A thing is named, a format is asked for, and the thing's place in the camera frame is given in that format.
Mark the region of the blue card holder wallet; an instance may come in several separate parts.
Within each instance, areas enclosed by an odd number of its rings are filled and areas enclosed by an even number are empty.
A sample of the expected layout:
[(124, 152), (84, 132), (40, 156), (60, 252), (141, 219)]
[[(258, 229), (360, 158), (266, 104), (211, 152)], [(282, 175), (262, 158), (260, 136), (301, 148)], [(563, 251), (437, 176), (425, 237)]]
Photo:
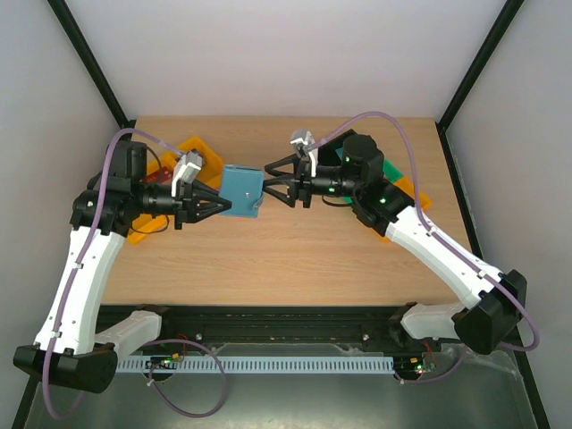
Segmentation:
[(219, 196), (231, 202), (231, 208), (222, 212), (224, 216), (257, 218), (263, 204), (265, 175), (260, 169), (237, 164), (226, 164)]

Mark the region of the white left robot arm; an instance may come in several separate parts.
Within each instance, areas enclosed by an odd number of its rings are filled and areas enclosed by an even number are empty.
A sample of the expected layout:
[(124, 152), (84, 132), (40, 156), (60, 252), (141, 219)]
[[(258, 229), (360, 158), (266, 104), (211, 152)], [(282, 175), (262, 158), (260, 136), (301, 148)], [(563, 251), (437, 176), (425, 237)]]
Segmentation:
[(165, 307), (144, 305), (97, 332), (97, 315), (114, 261), (141, 215), (165, 215), (173, 227), (198, 223), (231, 202), (198, 178), (211, 163), (203, 148), (181, 153), (169, 183), (150, 183), (147, 145), (120, 140), (107, 149), (98, 189), (74, 201), (67, 261), (48, 316), (32, 344), (13, 363), (45, 385), (100, 393), (116, 367), (162, 331)]

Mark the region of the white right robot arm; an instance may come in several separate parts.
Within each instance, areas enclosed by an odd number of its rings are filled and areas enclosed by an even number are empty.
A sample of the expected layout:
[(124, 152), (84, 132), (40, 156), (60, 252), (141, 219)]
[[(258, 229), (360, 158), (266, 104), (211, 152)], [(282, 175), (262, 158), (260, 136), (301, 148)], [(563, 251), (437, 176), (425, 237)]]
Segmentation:
[(488, 355), (502, 346), (521, 320), (526, 278), (485, 263), (424, 217), (414, 199), (385, 176), (384, 155), (374, 139), (353, 130), (305, 155), (311, 135), (292, 140), (290, 156), (265, 166), (263, 190), (287, 206), (310, 207), (314, 196), (349, 198), (356, 218), (396, 243), (441, 278), (458, 298), (444, 305), (409, 303), (396, 314), (391, 343), (411, 349), (428, 338), (453, 339)]

